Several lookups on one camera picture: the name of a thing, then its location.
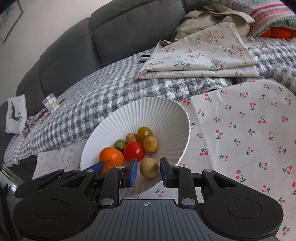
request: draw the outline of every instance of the gray sofa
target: gray sofa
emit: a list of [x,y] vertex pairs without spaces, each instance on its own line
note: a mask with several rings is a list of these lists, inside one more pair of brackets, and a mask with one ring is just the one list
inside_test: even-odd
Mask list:
[[[50,93],[61,95],[82,78],[120,59],[169,40],[186,13],[206,0],[113,0],[51,44],[26,73],[16,96],[25,94],[28,116],[44,108]],[[0,106],[0,161],[12,134],[5,133],[7,102]],[[32,178],[36,156],[9,169],[23,181]]]

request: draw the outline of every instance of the crosshair marking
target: crosshair marking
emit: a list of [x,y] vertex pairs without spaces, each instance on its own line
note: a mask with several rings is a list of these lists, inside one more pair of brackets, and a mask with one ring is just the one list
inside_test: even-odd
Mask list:
[[149,206],[151,206],[151,205],[153,205],[153,204],[150,203],[150,202],[146,202],[146,203],[143,203],[143,205],[145,205],[146,207],[149,207]]

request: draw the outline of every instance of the embroidered pillow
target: embroidered pillow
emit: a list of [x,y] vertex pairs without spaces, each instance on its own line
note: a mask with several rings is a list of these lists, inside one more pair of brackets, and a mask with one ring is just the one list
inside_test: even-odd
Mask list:
[[296,14],[279,0],[213,0],[255,19],[248,37],[259,37],[274,27],[296,30]]
[[26,98],[20,95],[8,99],[6,132],[21,134],[27,120]]

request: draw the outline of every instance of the red tomato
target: red tomato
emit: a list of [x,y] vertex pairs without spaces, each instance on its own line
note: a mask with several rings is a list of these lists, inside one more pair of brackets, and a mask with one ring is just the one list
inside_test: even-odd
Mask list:
[[145,150],[142,144],[138,141],[129,142],[123,151],[123,157],[126,161],[130,162],[132,158],[137,161],[142,161],[145,156]]

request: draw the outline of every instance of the white ribbed bowl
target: white ribbed bowl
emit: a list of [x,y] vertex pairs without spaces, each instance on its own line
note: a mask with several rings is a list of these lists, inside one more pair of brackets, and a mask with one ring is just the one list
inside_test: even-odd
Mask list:
[[[100,151],[113,147],[118,139],[125,139],[128,133],[137,133],[142,127],[149,127],[157,139],[159,148],[148,154],[156,161],[165,157],[171,166],[181,161],[190,137],[189,117],[177,102],[162,98],[143,98],[130,102],[104,119],[90,135],[81,156],[81,170],[98,162]],[[135,186],[121,189],[121,197],[138,196],[161,182],[161,176],[154,179],[144,178],[139,169]]]

